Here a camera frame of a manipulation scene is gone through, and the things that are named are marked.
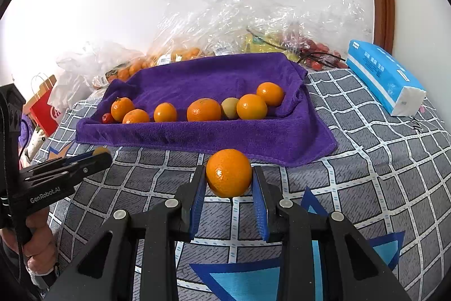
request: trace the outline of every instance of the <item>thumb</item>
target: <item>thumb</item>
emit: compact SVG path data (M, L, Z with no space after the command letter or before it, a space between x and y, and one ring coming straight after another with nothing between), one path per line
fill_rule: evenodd
M15 251L16 253L19 253L19 249L17 247L16 234L13 231L8 230L7 228L2 228L0 230L0 235L1 235L2 239L3 239L3 241L5 242L5 244L12 251Z

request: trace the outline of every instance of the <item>plastic bag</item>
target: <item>plastic bag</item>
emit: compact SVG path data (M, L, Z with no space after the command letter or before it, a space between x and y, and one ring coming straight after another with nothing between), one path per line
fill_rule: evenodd
M304 0L171 0L147 57L153 66L159 58L188 60L173 53L189 48L199 49L190 58L281 51L293 61L311 55L307 63L333 66L356 37L371 39L358 0L338 0L325 10L308 9Z
M126 81L142 68L144 54L113 42L86 43L81 52L66 52L56 63L65 71L56 81L48 104L64 112L115 78Z

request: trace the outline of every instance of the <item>bed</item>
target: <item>bed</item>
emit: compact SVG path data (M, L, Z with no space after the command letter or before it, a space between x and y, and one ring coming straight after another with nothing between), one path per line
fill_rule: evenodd
M451 266L450 135L425 100L413 118L389 116L350 70L314 72L307 77L310 98L339 143L337 150L302 167L263 167L285 198L300 202L307 187L328 211L343 212L370 239L404 232L394 274L412 300L427 299ZM101 98L82 100L63 117L34 161L80 154L95 148L77 144L75 126ZM173 197L208 154L141 147L109 147L111 168L86 178L72 197L50 207L60 269L117 209L146 211ZM135 267L134 300L139 300L141 242ZM275 258L280 245L258 234L250 193L228 199L208 188L201 224L191 243L176 247L180 300L218 300L190 263L246 263Z

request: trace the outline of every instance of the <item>red shopping bag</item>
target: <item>red shopping bag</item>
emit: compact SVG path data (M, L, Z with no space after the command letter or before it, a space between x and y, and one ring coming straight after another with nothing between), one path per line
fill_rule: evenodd
M36 101L30 107L32 118L48 137L58 128L61 119L61 113L47 103L54 85L52 78L55 79L54 76L51 76L41 84L39 92L34 96Z

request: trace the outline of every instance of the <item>logo on red bag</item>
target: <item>logo on red bag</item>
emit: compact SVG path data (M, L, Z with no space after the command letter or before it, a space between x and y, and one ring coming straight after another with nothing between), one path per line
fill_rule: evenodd
M58 117L61 115L61 113L57 110L57 109L55 109L55 107L51 107L50 108L50 116L52 117L52 119L54 120L54 121L56 121L56 122L58 122Z

